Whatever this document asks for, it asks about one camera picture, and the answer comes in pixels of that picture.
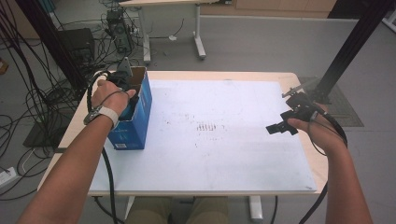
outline cardboard box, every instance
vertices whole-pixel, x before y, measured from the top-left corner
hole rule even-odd
[[[132,67],[132,74],[128,82],[136,89],[138,98],[131,99],[120,116],[119,124],[108,135],[108,139],[116,150],[145,148],[152,102],[149,77],[146,67]]]

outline black pole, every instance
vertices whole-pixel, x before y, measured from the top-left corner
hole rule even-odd
[[[393,0],[374,0],[359,19],[343,47],[338,51],[332,64],[316,88],[309,92],[309,98],[318,103],[329,102],[328,95],[335,83],[347,70],[347,67],[361,50],[376,26],[382,21]]]
[[[87,81],[78,70],[78,66],[73,61],[69,51],[62,44],[58,30],[53,25],[47,12],[38,0],[16,0],[16,2],[33,28],[35,28],[41,41],[46,45],[52,58],[64,72],[70,85],[76,91],[77,98],[81,99],[87,89]]]

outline person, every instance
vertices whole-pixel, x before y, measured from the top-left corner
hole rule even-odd
[[[111,82],[98,80],[98,88],[92,96],[92,106],[112,109],[119,116],[127,106],[134,91],[120,92]],[[313,141],[327,154],[329,160],[328,205],[326,223],[373,223],[361,190],[352,158],[343,140],[334,132],[322,116],[316,122],[289,119],[288,123],[302,131],[310,132]],[[18,223],[78,223],[84,202],[98,165],[106,137],[113,125],[107,116],[98,116],[73,140],[56,162],[41,189],[27,205]],[[127,221],[132,223],[166,223],[169,209],[161,211],[158,204],[169,208],[169,198],[137,198]],[[228,210],[224,197],[213,201],[197,198],[192,212],[192,223],[227,223]],[[159,213],[158,219],[148,222]]]
[[[309,133],[329,163],[326,223],[373,223],[352,157],[344,140],[322,116],[314,122],[288,119],[292,127]]]

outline table leg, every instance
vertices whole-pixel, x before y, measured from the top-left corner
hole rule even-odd
[[[201,6],[199,4],[195,5],[195,32],[193,32],[194,35],[194,40],[195,40],[195,45],[197,46],[198,49],[198,55],[201,59],[204,59],[206,57],[206,53],[204,50],[204,45],[202,44],[201,36],[200,36],[200,15],[201,15]]]
[[[131,210],[131,207],[132,207],[133,203],[134,203],[134,196],[129,196],[128,197],[128,203],[126,204],[126,208],[125,208],[126,212],[125,212],[125,219],[124,220],[126,220],[126,218],[128,217],[129,210]]]
[[[260,196],[248,196],[250,218],[254,222],[262,222],[262,199]]]
[[[393,24],[393,22],[396,20],[396,10],[389,16],[388,19],[382,19],[382,22],[384,22],[393,32],[396,32],[396,26]]]
[[[137,7],[136,9],[140,21],[140,31],[143,36],[143,61],[145,64],[149,64],[151,61],[151,55],[149,51],[149,35],[146,33],[145,16],[142,7]]]

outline wrist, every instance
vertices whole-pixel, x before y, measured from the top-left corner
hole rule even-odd
[[[334,144],[330,147],[323,148],[323,150],[329,159],[348,153],[348,149],[345,144]]]
[[[92,110],[84,119],[84,124],[87,125],[98,116],[106,116],[113,122],[113,129],[117,127],[119,123],[119,115],[113,109],[107,108],[103,105],[97,106],[94,110]]]

